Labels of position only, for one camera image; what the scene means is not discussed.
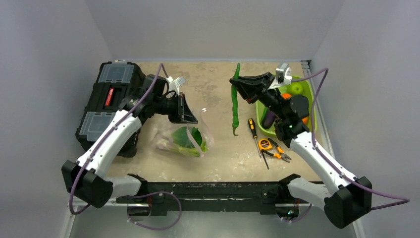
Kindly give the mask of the green toy bok choy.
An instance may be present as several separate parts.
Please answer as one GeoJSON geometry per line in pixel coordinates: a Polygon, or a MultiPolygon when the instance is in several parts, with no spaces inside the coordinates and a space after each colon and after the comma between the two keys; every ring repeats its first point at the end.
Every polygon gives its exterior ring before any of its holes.
{"type": "Polygon", "coordinates": [[[192,157],[202,157],[208,150],[207,141],[197,127],[182,126],[172,133],[175,152],[192,157]]]}

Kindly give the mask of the clear zip top bag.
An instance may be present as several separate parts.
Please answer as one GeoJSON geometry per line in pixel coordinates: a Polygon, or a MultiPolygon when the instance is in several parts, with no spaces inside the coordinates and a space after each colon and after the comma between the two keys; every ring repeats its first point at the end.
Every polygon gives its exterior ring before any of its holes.
{"type": "Polygon", "coordinates": [[[207,108],[194,110],[197,124],[161,123],[151,140],[151,146],[166,154],[178,154],[183,157],[204,157],[214,147],[214,137],[203,116],[207,108]]]}

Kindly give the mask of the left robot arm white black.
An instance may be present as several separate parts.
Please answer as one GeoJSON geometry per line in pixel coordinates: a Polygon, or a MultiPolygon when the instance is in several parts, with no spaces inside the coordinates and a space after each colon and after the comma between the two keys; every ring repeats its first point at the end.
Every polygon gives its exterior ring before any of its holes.
{"type": "Polygon", "coordinates": [[[122,100],[110,124],[97,141],[76,162],[66,161],[61,172],[70,194],[69,208],[77,197],[89,206],[103,207],[109,199],[129,196],[134,202],[146,200],[148,190],[136,175],[106,178],[106,173],[129,138],[155,114],[166,115],[174,124],[197,124],[185,94],[180,91],[184,77],[148,75],[140,87],[122,100]]]}

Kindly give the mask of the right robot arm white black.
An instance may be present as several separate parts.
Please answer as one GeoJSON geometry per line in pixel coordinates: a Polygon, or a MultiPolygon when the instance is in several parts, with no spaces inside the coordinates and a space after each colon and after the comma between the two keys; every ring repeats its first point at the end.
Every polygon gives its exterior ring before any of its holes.
{"type": "Polygon", "coordinates": [[[247,103],[259,101],[278,117],[274,124],[278,140],[304,159],[323,182],[313,184],[294,178],[278,188],[279,198],[309,202],[323,209],[329,221],[342,229],[372,210],[372,184],[366,177],[358,178],[345,169],[317,143],[302,121],[311,115],[308,98],[294,95],[285,99],[274,81],[275,76],[269,72],[229,80],[247,103]]]}

